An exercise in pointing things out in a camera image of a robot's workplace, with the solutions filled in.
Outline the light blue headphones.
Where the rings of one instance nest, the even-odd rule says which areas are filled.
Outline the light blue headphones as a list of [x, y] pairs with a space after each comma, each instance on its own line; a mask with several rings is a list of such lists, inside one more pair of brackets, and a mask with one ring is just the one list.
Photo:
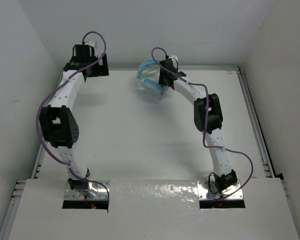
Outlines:
[[153, 59], [144, 61], [138, 68], [136, 78], [139, 84], [148, 92], [157, 95], [161, 100], [164, 98], [168, 91], [167, 86], [160, 86], [158, 82], [154, 81], [150, 77], [160, 72], [159, 68], [155, 70], [147, 70], [151, 65], [155, 65], [156, 62]]

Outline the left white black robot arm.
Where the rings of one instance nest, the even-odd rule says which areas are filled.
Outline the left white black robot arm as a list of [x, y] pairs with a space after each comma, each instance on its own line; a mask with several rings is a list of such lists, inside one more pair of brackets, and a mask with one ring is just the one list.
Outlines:
[[91, 189], [90, 172], [76, 149], [80, 130], [72, 108], [87, 78], [109, 74], [107, 56], [103, 55], [99, 63], [96, 45], [93, 40], [74, 45], [71, 59], [63, 68], [60, 88], [42, 107], [38, 118], [44, 140], [58, 152], [62, 164], [68, 168], [68, 184], [78, 192]]

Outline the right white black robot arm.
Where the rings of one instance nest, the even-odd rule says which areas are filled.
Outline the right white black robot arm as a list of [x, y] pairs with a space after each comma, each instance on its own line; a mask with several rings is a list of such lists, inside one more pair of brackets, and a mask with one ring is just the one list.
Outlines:
[[170, 87], [180, 93], [193, 105], [194, 125], [203, 134], [203, 143], [209, 149], [214, 175], [214, 186], [221, 194], [238, 181], [236, 172], [230, 164], [222, 139], [223, 114], [217, 94], [208, 94], [191, 83], [187, 75], [178, 71], [178, 61], [167, 58], [159, 62], [159, 85]]

